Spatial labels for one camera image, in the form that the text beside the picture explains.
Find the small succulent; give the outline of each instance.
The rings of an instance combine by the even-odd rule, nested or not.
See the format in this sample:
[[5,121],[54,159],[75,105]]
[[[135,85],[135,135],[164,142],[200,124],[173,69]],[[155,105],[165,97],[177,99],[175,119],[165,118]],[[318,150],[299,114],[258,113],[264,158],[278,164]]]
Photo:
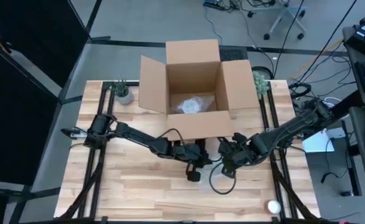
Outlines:
[[267,81],[265,81],[264,76],[258,71],[253,71],[253,78],[255,79],[257,98],[261,99],[262,95],[269,89]]
[[112,89],[115,91],[115,95],[122,98],[128,94],[128,86],[126,84],[126,79],[118,80],[112,85]]

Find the white plastic bag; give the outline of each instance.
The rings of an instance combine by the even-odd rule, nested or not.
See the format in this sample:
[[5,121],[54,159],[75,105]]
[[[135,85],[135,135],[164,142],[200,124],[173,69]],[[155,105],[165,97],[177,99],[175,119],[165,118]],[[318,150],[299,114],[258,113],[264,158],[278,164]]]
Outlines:
[[213,101],[214,96],[193,96],[178,104],[174,111],[184,114],[206,112]]

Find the cardboard box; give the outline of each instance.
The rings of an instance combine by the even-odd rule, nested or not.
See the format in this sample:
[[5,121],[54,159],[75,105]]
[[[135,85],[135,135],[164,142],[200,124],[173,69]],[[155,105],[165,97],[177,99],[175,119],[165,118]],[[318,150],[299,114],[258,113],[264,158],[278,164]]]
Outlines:
[[[168,128],[184,139],[232,136],[229,110],[258,107],[248,60],[221,62],[217,40],[166,43],[167,64],[141,57],[140,107],[167,115]],[[208,112],[175,114],[171,108],[193,95],[215,97]],[[167,135],[179,140],[177,132]]]

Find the wooden tabletop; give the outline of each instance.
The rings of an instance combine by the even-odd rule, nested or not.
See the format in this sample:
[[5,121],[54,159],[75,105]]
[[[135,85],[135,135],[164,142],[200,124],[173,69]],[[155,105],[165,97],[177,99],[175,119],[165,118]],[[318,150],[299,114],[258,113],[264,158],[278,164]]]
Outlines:
[[[280,124],[295,116],[286,81],[271,81]],[[85,87],[77,126],[90,127],[100,97],[102,81],[88,81]],[[152,136],[166,130],[163,114],[138,106],[138,87],[131,87],[135,96],[128,106],[115,102],[113,114],[119,121]],[[269,119],[268,102],[266,101]],[[237,132],[246,136],[263,131],[260,106],[230,111]],[[206,148],[211,159],[218,159],[218,140],[207,139]],[[294,144],[302,147],[300,142]],[[54,216],[63,214],[75,200],[83,186],[88,149],[76,146],[70,150],[64,181]],[[287,162],[292,186],[303,203],[317,217],[320,215],[305,154],[297,149],[287,151]],[[97,217],[124,221],[247,221],[269,222],[273,215],[264,209],[268,200],[275,199],[272,171],[269,161],[254,167],[237,170],[235,190],[228,195],[213,192],[208,176],[213,166],[201,170],[198,183],[189,182],[185,175],[186,164],[160,159],[150,151],[125,139],[112,139],[108,143],[105,166],[98,201]],[[232,179],[216,170],[213,176],[216,189],[226,191]],[[91,197],[88,197],[86,216]],[[287,215],[290,214],[284,198]]]

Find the black curtain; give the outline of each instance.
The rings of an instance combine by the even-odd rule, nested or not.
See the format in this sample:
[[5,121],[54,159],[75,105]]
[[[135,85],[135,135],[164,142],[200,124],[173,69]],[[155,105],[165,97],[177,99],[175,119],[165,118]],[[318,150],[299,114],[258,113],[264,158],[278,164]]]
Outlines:
[[57,98],[0,55],[0,182],[32,185]]
[[0,0],[0,40],[62,88],[87,39],[68,0]]

